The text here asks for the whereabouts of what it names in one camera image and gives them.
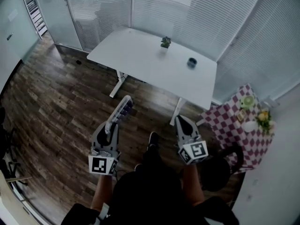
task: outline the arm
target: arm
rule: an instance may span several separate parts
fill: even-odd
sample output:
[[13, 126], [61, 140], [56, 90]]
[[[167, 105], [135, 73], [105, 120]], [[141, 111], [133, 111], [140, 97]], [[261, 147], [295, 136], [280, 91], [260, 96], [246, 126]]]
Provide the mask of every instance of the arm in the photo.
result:
[[196, 206], [204, 202], [204, 195], [199, 182], [198, 171], [195, 164], [187, 165], [183, 171], [183, 193], [187, 201]]
[[112, 176], [100, 175], [90, 208], [101, 212], [103, 203], [109, 204], [112, 194]]

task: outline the small table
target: small table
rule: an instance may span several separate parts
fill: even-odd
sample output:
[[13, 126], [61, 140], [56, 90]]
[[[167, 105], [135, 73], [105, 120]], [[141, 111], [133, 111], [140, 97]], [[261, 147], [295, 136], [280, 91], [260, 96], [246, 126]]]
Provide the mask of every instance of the small table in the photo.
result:
[[[246, 110], [246, 117], [242, 122], [237, 119], [239, 114], [240, 99], [245, 95], [253, 95], [255, 97], [255, 104]], [[242, 147], [244, 153], [244, 164], [238, 171], [239, 173], [256, 168], [264, 154], [271, 144], [274, 134], [267, 135], [259, 127], [250, 133], [243, 130], [242, 124], [247, 121], [255, 120], [256, 116], [261, 110], [261, 106], [257, 96], [253, 92], [251, 86], [246, 84], [239, 88], [238, 92], [231, 97], [231, 99], [220, 106], [212, 107], [209, 111], [200, 115], [200, 121], [210, 124], [214, 131], [216, 138], [220, 141], [222, 149], [231, 146], [236, 142]], [[236, 155], [230, 155], [229, 162], [236, 163]]]
[[[117, 71], [119, 82], [110, 94], [112, 98], [127, 75], [180, 97], [170, 123], [174, 125], [186, 100], [205, 110], [210, 109], [217, 63], [174, 42], [163, 54], [160, 44], [160, 37], [121, 28], [106, 37], [87, 58]], [[187, 67], [189, 58], [197, 60], [194, 69]]]

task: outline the wooden floor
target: wooden floor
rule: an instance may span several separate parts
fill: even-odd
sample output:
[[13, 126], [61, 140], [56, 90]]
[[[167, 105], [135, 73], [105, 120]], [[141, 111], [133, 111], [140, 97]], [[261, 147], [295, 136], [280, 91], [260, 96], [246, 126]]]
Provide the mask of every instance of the wooden floor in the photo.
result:
[[[74, 203], [90, 205], [98, 180], [88, 172], [91, 135], [127, 94], [134, 109], [120, 125], [118, 178], [141, 162], [151, 131], [161, 136], [163, 160], [178, 172], [183, 167], [173, 146], [175, 131], [169, 125], [178, 97], [128, 78], [116, 97], [110, 98], [116, 73], [99, 68], [86, 55], [67, 48], [58, 52], [46, 33], [1, 100], [7, 112], [5, 128], [17, 129], [13, 140], [20, 144], [16, 151], [20, 173], [33, 177], [23, 192], [53, 224], [60, 224]], [[197, 120], [200, 112], [187, 103], [181, 114]], [[199, 130], [208, 146], [218, 147], [208, 127]], [[242, 177], [232, 176], [227, 187], [217, 193], [205, 191], [205, 196], [218, 195], [230, 203]]]

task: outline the pink and white checkered tablecloth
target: pink and white checkered tablecloth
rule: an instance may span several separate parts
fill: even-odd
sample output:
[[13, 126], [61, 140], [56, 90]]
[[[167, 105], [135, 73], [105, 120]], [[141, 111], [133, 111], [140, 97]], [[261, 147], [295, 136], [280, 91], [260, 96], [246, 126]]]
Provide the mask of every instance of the pink and white checkered tablecloth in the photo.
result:
[[[246, 95], [255, 97], [255, 105], [246, 110], [247, 115], [240, 122], [237, 118], [241, 110], [240, 99]], [[240, 87], [228, 102], [212, 107], [209, 111], [200, 115], [201, 120], [204, 119], [205, 122], [210, 124], [223, 149], [232, 146], [233, 142], [242, 147], [244, 164], [238, 171], [239, 173], [256, 168], [272, 142], [274, 134], [265, 134], [261, 127], [250, 133], [245, 132], [242, 128], [244, 122], [255, 120], [260, 110], [261, 107], [255, 93], [250, 85], [246, 84]], [[236, 163], [236, 158], [235, 154], [228, 157], [231, 165]]]

